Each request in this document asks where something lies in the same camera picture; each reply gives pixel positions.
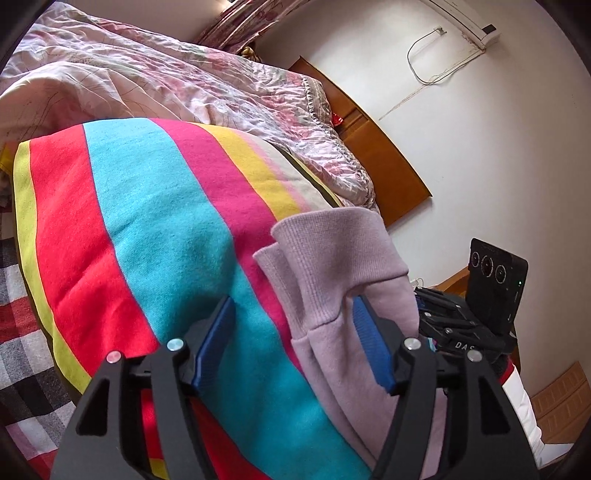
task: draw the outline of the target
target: rainbow striped blanket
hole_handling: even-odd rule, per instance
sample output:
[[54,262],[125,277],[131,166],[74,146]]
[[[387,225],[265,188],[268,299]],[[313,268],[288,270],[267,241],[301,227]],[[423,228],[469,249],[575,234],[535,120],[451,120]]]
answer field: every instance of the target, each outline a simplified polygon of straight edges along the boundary
[[[153,352],[230,294],[235,333],[194,403],[219,478],[369,477],[308,385],[252,258],[277,221],[338,202],[296,160],[223,127],[96,121],[22,143],[14,201],[25,283],[73,391],[109,351]],[[166,478],[149,395],[144,424]]]

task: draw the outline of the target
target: camera lens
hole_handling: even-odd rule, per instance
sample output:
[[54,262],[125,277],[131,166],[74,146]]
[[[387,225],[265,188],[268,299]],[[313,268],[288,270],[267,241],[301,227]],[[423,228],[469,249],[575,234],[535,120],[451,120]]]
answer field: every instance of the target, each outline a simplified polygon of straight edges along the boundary
[[482,259],[482,273],[484,274],[485,277],[490,277],[492,275],[492,270],[493,270],[492,258],[489,257],[488,255],[486,255]]
[[478,265],[480,265],[480,255],[478,252],[474,252],[472,254],[472,266],[476,268]]
[[495,279],[497,280],[497,282],[503,283],[506,278],[507,278],[507,271],[505,270],[505,267],[503,267],[503,265],[497,266],[497,268],[495,270]]

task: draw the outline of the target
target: floral comforter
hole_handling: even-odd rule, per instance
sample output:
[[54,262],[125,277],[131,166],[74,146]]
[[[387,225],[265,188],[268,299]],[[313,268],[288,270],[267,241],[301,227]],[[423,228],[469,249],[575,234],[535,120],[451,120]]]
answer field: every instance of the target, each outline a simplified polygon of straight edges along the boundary
[[372,182],[332,128],[319,82],[61,2],[2,72],[0,112],[4,158],[11,145],[94,119],[180,119],[282,146],[346,203],[376,209]]

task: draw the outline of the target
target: air conditioner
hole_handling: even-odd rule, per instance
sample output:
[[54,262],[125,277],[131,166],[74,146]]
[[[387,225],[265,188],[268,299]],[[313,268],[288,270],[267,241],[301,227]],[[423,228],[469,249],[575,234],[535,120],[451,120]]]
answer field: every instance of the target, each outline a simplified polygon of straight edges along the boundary
[[501,32],[492,23],[483,20],[462,0],[422,1],[463,31],[482,50],[501,36]]

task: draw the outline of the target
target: checkered fabric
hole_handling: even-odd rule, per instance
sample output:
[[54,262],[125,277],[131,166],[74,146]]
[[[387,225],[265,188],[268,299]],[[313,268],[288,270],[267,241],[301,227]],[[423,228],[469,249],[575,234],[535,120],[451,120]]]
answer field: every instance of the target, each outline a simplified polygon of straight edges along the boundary
[[74,405],[27,299],[12,207],[0,212],[0,423],[33,468],[48,479]]

